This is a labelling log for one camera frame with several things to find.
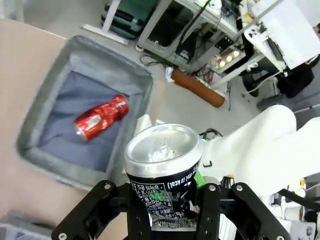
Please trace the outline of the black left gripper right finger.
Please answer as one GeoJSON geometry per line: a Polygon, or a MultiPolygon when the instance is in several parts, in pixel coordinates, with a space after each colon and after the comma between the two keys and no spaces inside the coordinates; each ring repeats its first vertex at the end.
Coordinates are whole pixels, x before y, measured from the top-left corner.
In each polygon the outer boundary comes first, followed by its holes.
{"type": "Polygon", "coordinates": [[[209,182],[197,172],[194,176],[200,207],[196,240],[217,240],[220,216],[236,227],[243,240],[290,240],[291,236],[261,199],[243,183],[230,188],[209,182]]]}

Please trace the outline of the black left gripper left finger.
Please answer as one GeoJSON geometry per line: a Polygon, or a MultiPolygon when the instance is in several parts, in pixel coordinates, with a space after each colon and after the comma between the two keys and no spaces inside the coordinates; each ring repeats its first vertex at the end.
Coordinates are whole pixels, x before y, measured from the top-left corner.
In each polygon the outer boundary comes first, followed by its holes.
{"type": "Polygon", "coordinates": [[[53,240],[96,240],[112,220],[126,213],[126,240],[149,240],[146,208],[129,183],[102,180],[90,190],[51,233],[53,240]]]}

